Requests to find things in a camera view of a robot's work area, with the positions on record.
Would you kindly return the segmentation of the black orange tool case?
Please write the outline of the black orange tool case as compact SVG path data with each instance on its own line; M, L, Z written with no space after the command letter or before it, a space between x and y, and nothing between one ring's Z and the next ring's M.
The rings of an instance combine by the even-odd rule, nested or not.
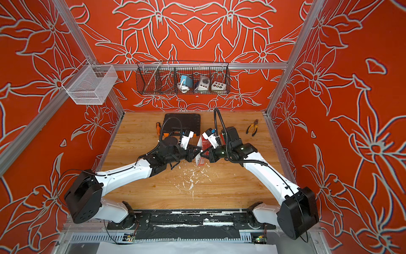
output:
M165 125L162 125L163 135L167 137L170 133L178 134L180 127L183 132L192 131L194 136L201 134L201 116L196 113L167 113L164 117Z

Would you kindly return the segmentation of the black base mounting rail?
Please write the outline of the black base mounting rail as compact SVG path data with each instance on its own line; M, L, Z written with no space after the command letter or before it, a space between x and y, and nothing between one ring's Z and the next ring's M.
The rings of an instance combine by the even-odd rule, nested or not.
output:
M274 225L259 223L246 209L239 210L141 210L128 229L106 222L118 243L152 241L226 241L253 243L266 237Z

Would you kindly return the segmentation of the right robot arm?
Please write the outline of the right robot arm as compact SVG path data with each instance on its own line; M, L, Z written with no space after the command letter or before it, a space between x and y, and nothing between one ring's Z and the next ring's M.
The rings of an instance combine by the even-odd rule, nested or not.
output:
M279 208L259 203L251 207L259 223L275 225L286 236L309 242L308 231L319 222L316 195L309 188L301 188L272 167L250 143L244 144L234 127L226 127L218 108L214 109L215 129L203 136L211 146L200 153L215 163L224 159L251 172L275 197Z

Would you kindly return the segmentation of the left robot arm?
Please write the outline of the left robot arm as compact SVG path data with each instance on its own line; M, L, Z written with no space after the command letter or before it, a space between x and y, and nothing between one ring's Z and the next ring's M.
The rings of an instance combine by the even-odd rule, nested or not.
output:
M129 183L153 177L167 167L173 168L182 160L192 162L201 151L201 147L189 144L186 136L181 140L166 137L150 152L139 156L135 163L98 173L82 171L64 195L73 222L81 224L98 219L114 222L124 229L131 228L136 224L136 215L130 204L109 201L105 195Z

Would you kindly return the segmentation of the orange handled screwdriver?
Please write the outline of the orange handled screwdriver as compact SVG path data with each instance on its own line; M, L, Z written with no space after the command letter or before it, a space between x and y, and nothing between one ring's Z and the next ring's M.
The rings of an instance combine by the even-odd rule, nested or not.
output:
M160 134L161 134L161 123L160 123L160 122L157 122L157 123L155 124L155 128L156 128L156 133L157 133L157 135L158 135L158 138L160 138Z

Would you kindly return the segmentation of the white dotted cube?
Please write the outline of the white dotted cube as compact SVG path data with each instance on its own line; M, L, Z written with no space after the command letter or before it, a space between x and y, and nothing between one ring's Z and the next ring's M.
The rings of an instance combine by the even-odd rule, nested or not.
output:
M225 91L226 90L226 84L218 82L218 81L214 81L211 84L211 90L214 91L214 92Z

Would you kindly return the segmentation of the white timer device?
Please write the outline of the white timer device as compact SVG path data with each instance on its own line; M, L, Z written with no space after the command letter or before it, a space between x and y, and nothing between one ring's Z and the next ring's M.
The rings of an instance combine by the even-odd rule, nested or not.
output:
M206 76L200 76L199 81L196 83L195 92L207 92L210 88L210 79Z

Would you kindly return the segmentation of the clear plastic wall bin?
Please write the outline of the clear plastic wall bin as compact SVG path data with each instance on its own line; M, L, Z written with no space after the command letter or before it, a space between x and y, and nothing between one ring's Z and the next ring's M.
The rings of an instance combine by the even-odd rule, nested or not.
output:
M62 82L62 89L77 105L102 105L118 79L112 65L91 65L84 60Z

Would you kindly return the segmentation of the red ruler set package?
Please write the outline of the red ruler set package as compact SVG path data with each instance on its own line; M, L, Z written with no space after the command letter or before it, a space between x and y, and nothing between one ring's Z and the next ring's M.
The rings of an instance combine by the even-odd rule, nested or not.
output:
M206 159L206 158L204 158L202 156L202 152L205 149L208 149L209 147L211 147L211 143L209 142L209 140L204 138L203 135L201 135L201 137L199 138L197 146L199 146L201 148L201 150L200 150L200 153L195 158L196 166L204 166L208 162L208 159Z

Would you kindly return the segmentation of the blue white small box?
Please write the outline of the blue white small box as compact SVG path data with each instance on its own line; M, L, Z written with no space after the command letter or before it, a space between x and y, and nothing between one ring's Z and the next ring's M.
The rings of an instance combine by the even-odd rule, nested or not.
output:
M181 75L179 85L181 87L192 88L193 87L193 80L192 80L192 78L190 78L187 75Z

